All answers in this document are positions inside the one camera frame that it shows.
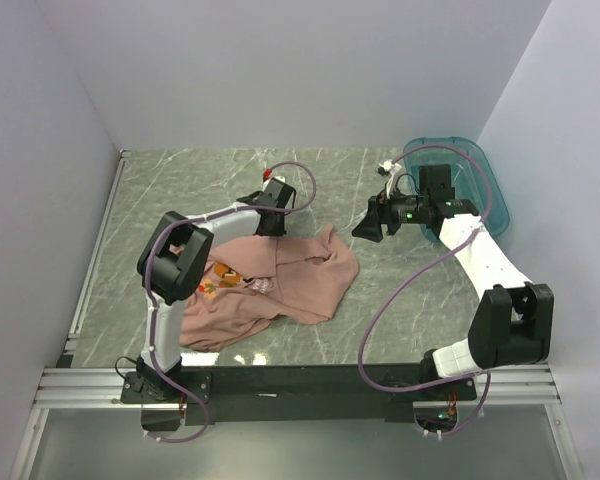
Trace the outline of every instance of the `plastic bin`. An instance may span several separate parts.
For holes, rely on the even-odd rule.
[[[406,152],[419,145],[431,143],[444,144],[457,148],[473,158],[484,169],[493,192],[493,206],[485,222],[485,227],[494,238],[504,232],[509,226],[509,211],[507,210],[507,205],[504,203],[504,198],[502,198],[498,182],[496,182],[493,171],[489,166],[489,161],[482,149],[471,140],[462,137],[421,137],[407,143],[403,151]],[[453,186],[456,188],[456,197],[471,200],[480,213],[484,212],[484,206],[487,203],[487,191],[484,182],[475,167],[460,155],[443,148],[427,148],[418,150],[404,159],[405,168],[416,179],[416,184],[419,179],[418,168],[420,166],[440,163],[451,165],[451,175]],[[424,225],[421,228],[425,237],[432,242],[438,241],[433,233],[427,230]]]

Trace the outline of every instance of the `wall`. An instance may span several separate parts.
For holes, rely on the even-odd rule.
[[[117,152],[30,0],[0,0],[0,479],[62,351]]]
[[[600,479],[600,0],[554,0],[480,144],[511,210],[511,259],[555,292],[550,364]]]
[[[550,0],[37,0],[118,147],[475,139]]]

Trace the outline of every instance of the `marble tabletop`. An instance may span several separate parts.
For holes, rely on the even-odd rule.
[[[312,237],[328,223],[355,252],[360,273],[333,319],[300,325],[280,318],[253,337],[218,353],[183,349],[186,364],[355,363],[358,344],[371,317],[409,274],[446,249],[424,238],[418,226],[403,226],[376,244],[353,238],[367,199],[383,178],[379,161],[399,154],[391,149],[190,149],[127,152],[115,201],[84,304],[73,367],[111,367],[117,357],[139,354],[144,342],[146,303],[136,261],[161,216],[183,215],[226,206],[257,190],[266,167],[281,161],[309,166],[318,181],[310,208],[287,218],[287,232]],[[306,174],[293,166],[276,170],[309,194]],[[459,263],[449,260],[422,275],[396,299],[371,335],[370,363],[418,362],[425,351],[462,339],[478,298]]]

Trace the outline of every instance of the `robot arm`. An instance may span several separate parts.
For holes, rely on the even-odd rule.
[[[386,166],[381,165],[381,173],[393,180],[399,172]],[[420,167],[419,174],[417,195],[403,195],[397,181],[387,182],[383,191],[369,199],[367,215],[352,234],[379,242],[382,225],[393,235],[404,223],[424,224],[453,250],[478,229],[473,242],[455,256],[480,304],[467,338],[425,354],[423,381],[545,360],[553,315],[549,287],[533,284],[518,271],[481,224],[475,206],[455,198],[449,165]]]
[[[281,236],[285,233],[284,214],[258,210],[238,211],[235,207],[248,204],[284,208],[292,195],[295,196],[295,190],[285,183],[284,177],[266,179],[262,191],[240,198],[229,206],[236,210],[235,213],[197,225],[177,227],[164,244],[160,245],[153,261],[151,290],[158,302],[156,357],[160,369],[167,375],[170,372],[176,373],[180,367],[180,330],[186,300],[193,295],[202,279],[211,248],[245,235]],[[202,216],[211,217],[214,213]],[[200,215],[184,217],[176,212],[168,212],[162,217],[138,260],[137,270],[140,275],[144,275],[149,252],[167,225],[194,217]],[[153,377],[149,342],[152,302],[148,297],[147,302],[150,311],[138,371],[142,371],[150,379]]]

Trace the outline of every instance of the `folded shirt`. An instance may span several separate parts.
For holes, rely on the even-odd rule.
[[[211,250],[187,301],[180,344],[217,351],[289,316],[316,324],[333,317],[358,274],[358,260],[327,225],[316,238],[236,238]]]

